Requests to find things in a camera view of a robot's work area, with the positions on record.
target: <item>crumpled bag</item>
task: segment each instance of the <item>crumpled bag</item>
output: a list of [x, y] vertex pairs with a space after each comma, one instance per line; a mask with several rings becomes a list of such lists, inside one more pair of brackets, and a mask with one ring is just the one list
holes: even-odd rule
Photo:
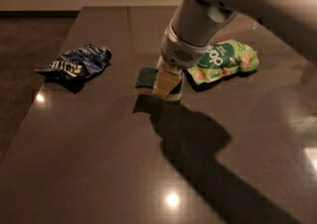
[[194, 89], [208, 88], [219, 79], [237, 72], [252, 72], [259, 67], [257, 52], [253, 48], [228, 40], [212, 44], [207, 53], [194, 67], [185, 70], [185, 75]]
[[89, 44], [64, 53], [49, 67], [35, 72], [61, 81], [88, 80], [110, 65], [111, 56], [108, 48]]

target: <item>green chip bag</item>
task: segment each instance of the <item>green chip bag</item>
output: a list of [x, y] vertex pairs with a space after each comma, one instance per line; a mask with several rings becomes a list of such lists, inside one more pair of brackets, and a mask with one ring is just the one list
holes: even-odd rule
[[235, 40], [210, 45], [199, 63], [186, 70], [196, 85], [211, 83], [239, 71], [250, 72], [259, 67], [257, 52]]

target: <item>sponge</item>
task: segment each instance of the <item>sponge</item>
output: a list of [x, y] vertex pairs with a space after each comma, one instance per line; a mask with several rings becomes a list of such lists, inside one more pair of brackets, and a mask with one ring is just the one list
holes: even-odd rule
[[171, 90], [166, 97], [153, 94], [154, 86], [157, 81], [158, 70], [152, 67], [143, 67], [137, 78], [135, 92], [137, 95], [150, 95], [166, 101], [179, 101], [183, 85], [183, 77], [180, 82]]

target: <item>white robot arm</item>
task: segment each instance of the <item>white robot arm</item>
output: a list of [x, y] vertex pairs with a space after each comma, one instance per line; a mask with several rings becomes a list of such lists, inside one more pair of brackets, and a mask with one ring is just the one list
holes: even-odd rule
[[317, 64], [317, 0], [183, 0], [162, 39], [158, 68], [178, 72], [197, 64], [212, 36], [236, 12], [258, 21]]

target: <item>table surface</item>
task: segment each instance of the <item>table surface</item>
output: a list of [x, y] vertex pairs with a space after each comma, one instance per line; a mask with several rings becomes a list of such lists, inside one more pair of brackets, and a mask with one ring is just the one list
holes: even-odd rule
[[253, 47], [256, 73], [203, 92], [185, 81], [180, 104], [137, 98], [174, 10], [82, 9], [59, 54], [107, 46], [111, 66], [35, 91], [45, 101], [0, 166], [2, 224], [317, 222], [315, 66], [238, 15], [213, 42]]

